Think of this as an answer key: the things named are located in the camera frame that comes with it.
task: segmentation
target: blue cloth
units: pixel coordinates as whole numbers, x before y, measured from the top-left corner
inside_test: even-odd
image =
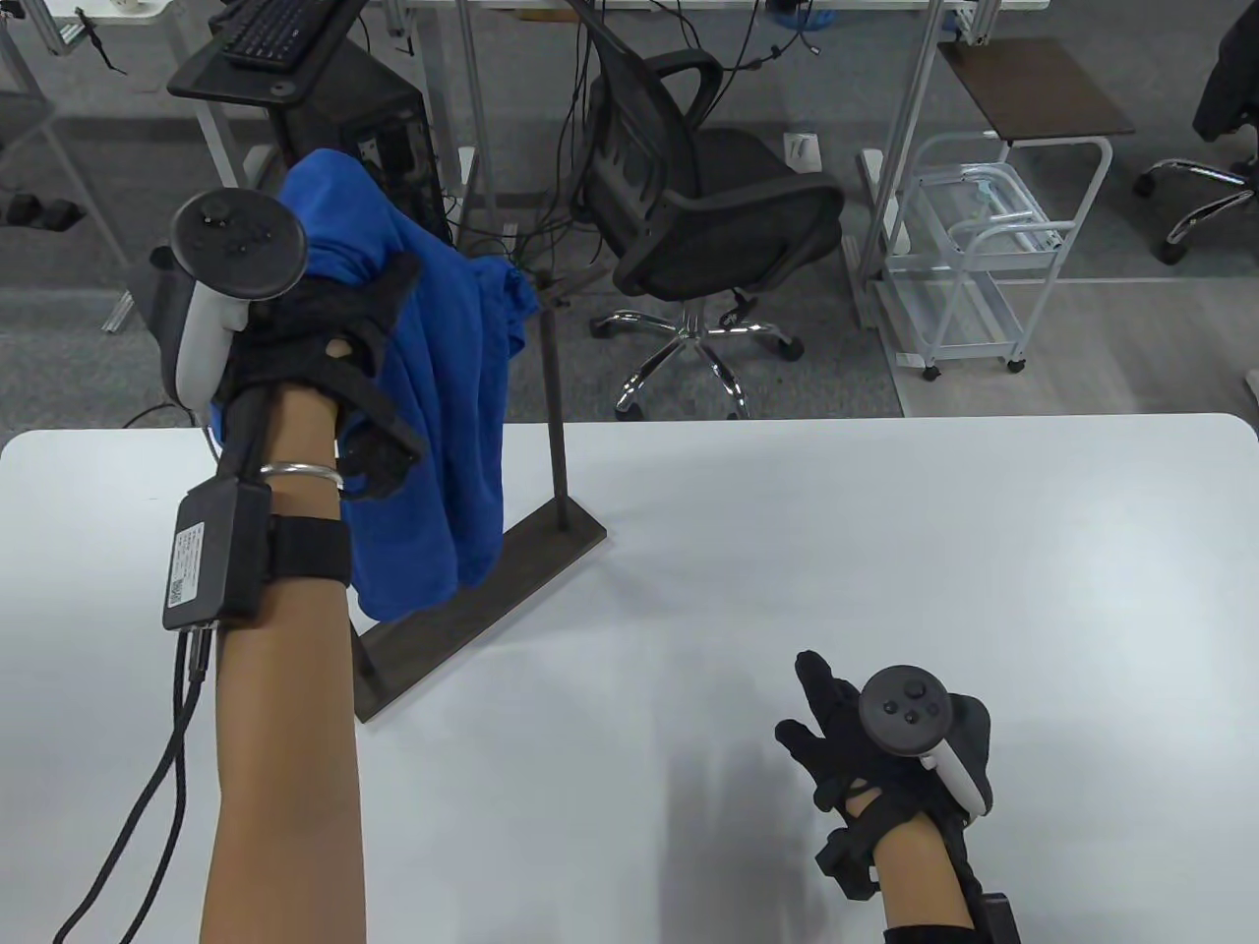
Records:
[[[398,619],[481,583],[499,560],[507,361],[538,298],[505,261],[467,259],[399,213],[349,155],[310,155],[279,199],[306,228],[312,276],[361,284],[397,252],[423,262],[379,385],[429,456],[393,497],[341,509],[363,612]]]

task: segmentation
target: office chair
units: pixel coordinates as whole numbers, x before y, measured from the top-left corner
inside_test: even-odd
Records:
[[[1207,79],[1194,118],[1194,130],[1204,141],[1215,141],[1220,135],[1234,133],[1246,125],[1259,132],[1259,0],[1246,8],[1220,44],[1220,60]],[[1141,198],[1152,196],[1157,177],[1165,171],[1206,177],[1233,190],[1228,196],[1190,213],[1155,248],[1155,256],[1167,266],[1185,258],[1188,252],[1185,240],[1190,233],[1229,210],[1249,205],[1259,194],[1259,155],[1234,164],[1229,170],[1180,157],[1158,161],[1137,177],[1133,193]]]
[[[601,76],[592,86],[585,137],[570,180],[574,220],[593,223],[618,257],[612,281],[628,296],[681,302],[676,321],[622,310],[590,321],[594,337],[617,329],[652,331],[669,341],[630,378],[617,419],[642,419],[640,391],[684,347],[708,362],[747,419],[739,379],[713,342],[752,337],[783,360],[805,347],[774,325],[750,320],[745,293],[777,287],[840,243],[844,193],[828,174],[796,174],[759,138],[701,128],[721,87],[721,64],[700,49],[642,59],[584,0],[568,0],[589,30]],[[684,115],[663,78],[699,73]],[[709,326],[705,300],[734,291],[737,306]]]

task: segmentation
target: black keyboard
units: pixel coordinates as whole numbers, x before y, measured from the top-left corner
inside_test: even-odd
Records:
[[[251,69],[292,72],[340,0],[240,0],[223,26],[223,57]]]

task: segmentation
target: black glove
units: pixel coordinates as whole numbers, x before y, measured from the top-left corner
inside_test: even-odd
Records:
[[[368,284],[306,276],[278,298],[254,302],[249,323],[232,342],[215,402],[224,407],[249,386],[286,380],[330,360],[329,344],[339,339],[350,345],[349,356],[339,359],[339,365],[353,365],[375,378],[419,273],[417,257],[398,253]],[[340,399],[337,390],[324,393]]]
[[[967,863],[966,811],[953,799],[940,779],[917,758],[899,758],[879,748],[866,734],[857,712],[860,692],[836,678],[816,652],[796,657],[796,676],[822,730],[818,738],[796,720],[779,721],[774,738],[812,775],[817,789],[813,802],[823,812],[837,809],[847,829],[831,833],[817,856],[822,871],[833,877],[844,894],[856,901],[869,900],[879,886],[870,880],[872,853],[886,833],[918,813],[927,813],[939,828],[953,868],[958,874],[976,926],[983,923],[983,890]],[[959,696],[951,696],[957,706]],[[854,787],[855,782],[862,782]],[[871,788],[881,795],[860,817],[850,816],[845,802]]]
[[[419,274],[419,259],[398,253],[365,286],[306,276],[281,297],[254,302],[214,398],[223,409],[224,435],[230,435],[230,407],[246,391],[285,383],[310,386],[339,404],[337,432],[349,429],[337,466],[361,486],[345,497],[395,492],[426,444],[373,379]],[[252,405],[243,413],[251,415]],[[366,422],[351,427],[359,415]]]

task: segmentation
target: gray carpet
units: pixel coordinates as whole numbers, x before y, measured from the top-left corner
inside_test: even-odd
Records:
[[[1212,195],[1210,185],[1166,188],[1152,203],[1129,193],[1132,177],[1158,157],[1180,155],[1228,164],[1246,155],[1250,141],[1205,145],[1190,121],[1215,49],[1241,0],[1202,0],[1186,18],[1180,0],[1054,0],[1044,14],[1007,14],[1006,35],[1055,35],[1133,117],[1139,131],[1117,142],[1117,160],[1098,206],[1081,234],[1068,276],[1143,277],[1168,271],[1151,258],[1161,238],[1186,209]],[[193,0],[204,21],[213,0]],[[378,55],[403,74],[414,63],[392,49],[379,11],[368,10]],[[443,13],[452,73],[461,68],[453,14]],[[554,137],[573,81],[573,30],[565,25],[520,23],[480,10],[476,30],[486,88],[491,146],[500,189],[538,191],[554,176]],[[694,16],[704,43],[733,60],[745,15]],[[616,14],[613,26],[646,54],[680,45],[676,21],[658,14]],[[190,108],[170,99],[162,86],[171,64],[149,30],[102,30],[111,57],[130,74],[106,72],[92,50],[69,59],[48,57],[29,23],[15,23],[19,44],[45,89],[59,102],[63,127],[92,169],[122,223],[128,249],[140,254],[161,237],[170,213],[193,193],[217,183]],[[740,74],[714,121],[738,123],[774,140],[782,131],[813,130],[826,166],[850,193],[849,232],[864,230],[867,211],[854,165],[855,152],[879,146],[903,91],[917,42],[914,14],[849,14],[816,35],[823,52],[797,49],[765,68]],[[750,53],[762,54],[789,34],[758,23]],[[528,82],[520,77],[528,76]],[[462,82],[452,89],[456,115],[467,133]],[[924,107],[922,132],[980,127],[982,118],[961,86],[939,64]],[[248,110],[240,118],[256,117]],[[247,140],[266,127],[246,122]],[[1034,188],[1051,209],[1066,209],[1090,174],[1083,152],[1039,155],[1029,161]],[[72,196],[49,155],[31,145],[0,167],[0,186],[28,186],[44,196]],[[1226,277],[1256,269],[1259,214],[1239,214],[1205,230],[1180,276]],[[582,266],[589,248],[562,247],[560,268]],[[138,332],[101,337],[96,325],[112,302],[108,295],[50,296],[48,289],[111,288],[121,284],[113,261],[89,222],[65,235],[0,228],[0,437],[42,425],[112,425],[157,396],[152,350]],[[9,289],[34,289],[34,293]],[[594,342],[584,335],[588,317],[617,307],[612,296],[592,295],[563,313],[565,399],[570,415],[611,415],[624,375],[650,352],[652,340],[618,337]],[[798,334],[808,354],[782,364],[759,349],[730,349],[758,415],[895,415],[898,400],[875,337],[855,332],[837,261],[801,273],[763,300],[758,316]],[[699,364],[671,364],[645,396],[657,418],[725,415],[720,388]],[[540,415],[534,359],[514,368],[512,418]],[[175,422],[178,417],[162,418]]]

